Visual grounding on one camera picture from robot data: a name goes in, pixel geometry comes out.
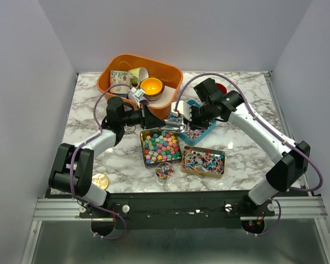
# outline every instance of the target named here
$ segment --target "red cup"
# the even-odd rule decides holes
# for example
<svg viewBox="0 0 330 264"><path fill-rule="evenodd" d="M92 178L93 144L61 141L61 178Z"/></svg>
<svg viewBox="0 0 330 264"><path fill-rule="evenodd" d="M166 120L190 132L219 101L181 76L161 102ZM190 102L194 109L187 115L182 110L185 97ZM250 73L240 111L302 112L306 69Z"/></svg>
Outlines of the red cup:
<svg viewBox="0 0 330 264"><path fill-rule="evenodd" d="M222 91L224 95L227 93L227 89L225 86L223 86L222 84L218 84L217 82L215 84Z"/></svg>

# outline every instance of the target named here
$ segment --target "yellow bowl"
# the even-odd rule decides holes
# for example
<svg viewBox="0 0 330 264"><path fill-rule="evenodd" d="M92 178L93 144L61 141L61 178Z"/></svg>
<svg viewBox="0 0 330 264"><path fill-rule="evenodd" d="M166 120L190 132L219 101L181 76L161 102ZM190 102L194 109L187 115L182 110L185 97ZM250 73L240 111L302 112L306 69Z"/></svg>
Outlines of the yellow bowl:
<svg viewBox="0 0 330 264"><path fill-rule="evenodd" d="M157 100L164 91L164 83L154 77L150 77L141 82L140 87L145 91L144 96L149 101Z"/></svg>

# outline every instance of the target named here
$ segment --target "blue plastic basket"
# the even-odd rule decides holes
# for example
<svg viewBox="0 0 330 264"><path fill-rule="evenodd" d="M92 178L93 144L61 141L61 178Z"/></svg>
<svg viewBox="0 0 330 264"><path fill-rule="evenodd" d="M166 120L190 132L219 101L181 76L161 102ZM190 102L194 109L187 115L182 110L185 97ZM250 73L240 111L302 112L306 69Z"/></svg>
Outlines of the blue plastic basket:
<svg viewBox="0 0 330 264"><path fill-rule="evenodd" d="M190 106L198 106L201 107L199 103L197 103L194 100L189 100L187 102ZM182 139L187 145L189 146L195 146L201 141L207 134L210 133L211 130L213 130L216 126L216 120L214 120L214 123L208 127L207 130L205 130L197 139L190 139L186 134L177 134L180 139Z"/></svg>

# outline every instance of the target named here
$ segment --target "orange plastic basket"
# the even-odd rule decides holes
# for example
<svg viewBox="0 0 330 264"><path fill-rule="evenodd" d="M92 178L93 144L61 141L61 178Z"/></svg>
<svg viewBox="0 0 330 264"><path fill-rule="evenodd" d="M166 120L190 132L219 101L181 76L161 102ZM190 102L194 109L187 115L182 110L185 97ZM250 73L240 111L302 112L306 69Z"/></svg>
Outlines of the orange plastic basket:
<svg viewBox="0 0 330 264"><path fill-rule="evenodd" d="M176 100L183 79L182 71L175 66L132 54L121 54L113 58L113 60L109 63L109 65L100 75L97 81L97 87L101 92L105 92L106 89L110 87L111 70L129 71L131 69L140 67L144 67L148 70L149 77L159 78L164 82L166 86L176 89L170 103L168 103L167 105L163 107L149 106L150 111L154 115L161 119L166 119L170 115L171 103ZM109 99L113 96L116 95L113 95L109 92L105 94L106 99ZM134 101L128 100L126 98L122 99L123 101L132 104L135 109L137 108L137 104Z"/></svg>

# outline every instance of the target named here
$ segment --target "marble tabletop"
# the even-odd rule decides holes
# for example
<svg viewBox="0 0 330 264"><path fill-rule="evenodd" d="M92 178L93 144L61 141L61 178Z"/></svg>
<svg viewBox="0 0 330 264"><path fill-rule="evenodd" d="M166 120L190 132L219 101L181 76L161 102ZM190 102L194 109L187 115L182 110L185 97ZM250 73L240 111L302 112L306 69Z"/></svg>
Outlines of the marble tabletop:
<svg viewBox="0 0 330 264"><path fill-rule="evenodd" d="M199 72L184 73L182 86ZM268 122L281 130L269 89L263 73L226 72L222 73L233 80L244 92L255 110ZM74 144L95 133L97 125L93 119L93 107L100 96L96 81L100 73L79 74L70 109L63 141ZM196 79L185 91L182 100L199 99L193 86L207 77ZM234 89L224 80L215 78L227 90ZM106 114L106 100L101 100L97 108L97 117L101 121ZM156 182L155 169L146 169L142 159L139 126L127 128L122 141L106 150L94 162L93 174L103 173L109 177L108 191L159 192L159 191L209 191L244 190L254 187L270 170L273 162L265 152L244 132L229 123L217 122L215 129L196 146L225 151L225 172L221 179L206 178L199 175L184 174L180 164L175 164L172 183L159 185ZM184 142L179 139L181 149Z"/></svg>

